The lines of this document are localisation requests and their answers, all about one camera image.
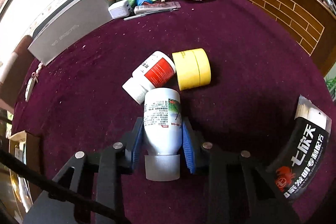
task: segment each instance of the yellow object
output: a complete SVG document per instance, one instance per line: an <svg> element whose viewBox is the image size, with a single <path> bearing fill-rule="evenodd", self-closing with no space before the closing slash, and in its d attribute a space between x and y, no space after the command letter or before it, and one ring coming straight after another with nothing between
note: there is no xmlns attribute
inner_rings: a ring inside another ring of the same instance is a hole
<svg viewBox="0 0 336 224"><path fill-rule="evenodd" d="M180 90L196 88L210 83L209 60L202 48L174 52L173 60Z"/></svg>

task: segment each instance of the red label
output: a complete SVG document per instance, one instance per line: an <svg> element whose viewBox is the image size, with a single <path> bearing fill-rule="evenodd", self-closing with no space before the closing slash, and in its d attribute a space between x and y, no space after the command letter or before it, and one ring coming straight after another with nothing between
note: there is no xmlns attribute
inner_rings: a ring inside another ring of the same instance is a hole
<svg viewBox="0 0 336 224"><path fill-rule="evenodd" d="M153 84L153 86L160 88L173 75L173 68L164 58L161 58L148 72L146 72L145 77Z"/></svg>
<svg viewBox="0 0 336 224"><path fill-rule="evenodd" d="M295 174L292 173L292 169L287 166L282 166L277 170L278 178L275 184L278 186L281 192L284 191L284 187L292 184L292 179L295 178Z"/></svg>

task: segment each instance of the keychain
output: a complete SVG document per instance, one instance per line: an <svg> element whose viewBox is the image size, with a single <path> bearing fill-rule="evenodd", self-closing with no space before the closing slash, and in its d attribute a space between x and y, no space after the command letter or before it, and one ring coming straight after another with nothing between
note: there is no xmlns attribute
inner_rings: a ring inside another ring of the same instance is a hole
<svg viewBox="0 0 336 224"><path fill-rule="evenodd" d="M44 67L43 63L40 63L39 64L39 67L37 68L36 72L33 72L31 74L31 77L28 81L28 84L27 84L27 88L26 88L26 94L25 94L25 97L26 97L26 102L28 102L32 92L33 92L33 88L34 88L34 85L35 83L38 83L38 79L37 77L39 76L39 73L41 71L41 69Z"/></svg>

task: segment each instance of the metal bolt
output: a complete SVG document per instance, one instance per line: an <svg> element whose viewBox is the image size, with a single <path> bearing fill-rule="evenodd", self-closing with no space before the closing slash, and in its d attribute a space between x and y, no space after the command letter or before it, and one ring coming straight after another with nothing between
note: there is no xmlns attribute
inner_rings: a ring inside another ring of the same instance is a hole
<svg viewBox="0 0 336 224"><path fill-rule="evenodd" d="M205 143L202 144L202 146L203 146L205 149L211 149L211 148L212 148L212 143L205 142Z"/></svg>
<svg viewBox="0 0 336 224"><path fill-rule="evenodd" d="M122 147L123 147L123 144L120 143L120 142L117 142L117 143L114 143L114 144L113 144L113 148L114 148L114 149L120 149L120 148L122 148Z"/></svg>
<svg viewBox="0 0 336 224"><path fill-rule="evenodd" d="M80 158L84 157L84 155L85 155L85 153L83 151L78 151L75 154L75 158L80 159Z"/></svg>
<svg viewBox="0 0 336 224"><path fill-rule="evenodd" d="M249 151L243 150L242 152L240 152L240 154L244 157L244 158L249 158L251 156L251 153Z"/></svg>

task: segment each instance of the brick pattern panel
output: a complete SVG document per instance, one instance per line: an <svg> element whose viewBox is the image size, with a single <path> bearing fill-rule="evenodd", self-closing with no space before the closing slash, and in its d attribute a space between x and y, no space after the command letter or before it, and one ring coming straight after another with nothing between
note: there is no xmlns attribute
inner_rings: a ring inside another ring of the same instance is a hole
<svg viewBox="0 0 336 224"><path fill-rule="evenodd" d="M311 55L318 44L324 27L309 12L292 0L248 0L264 9L281 24Z"/></svg>

